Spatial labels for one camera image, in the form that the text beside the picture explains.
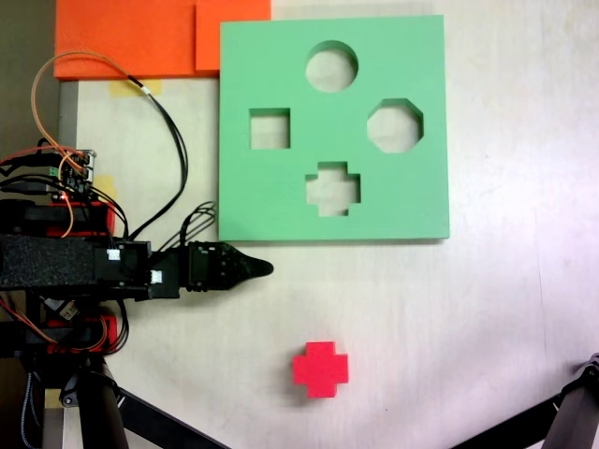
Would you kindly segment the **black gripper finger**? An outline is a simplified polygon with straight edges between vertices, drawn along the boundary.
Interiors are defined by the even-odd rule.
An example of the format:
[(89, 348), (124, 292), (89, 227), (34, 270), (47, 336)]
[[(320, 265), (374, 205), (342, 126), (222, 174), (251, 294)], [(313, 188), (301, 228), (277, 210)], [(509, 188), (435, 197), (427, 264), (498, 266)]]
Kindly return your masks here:
[(216, 245), (215, 260), (216, 289), (232, 289), (240, 283), (273, 273), (272, 263), (242, 253), (227, 243)]

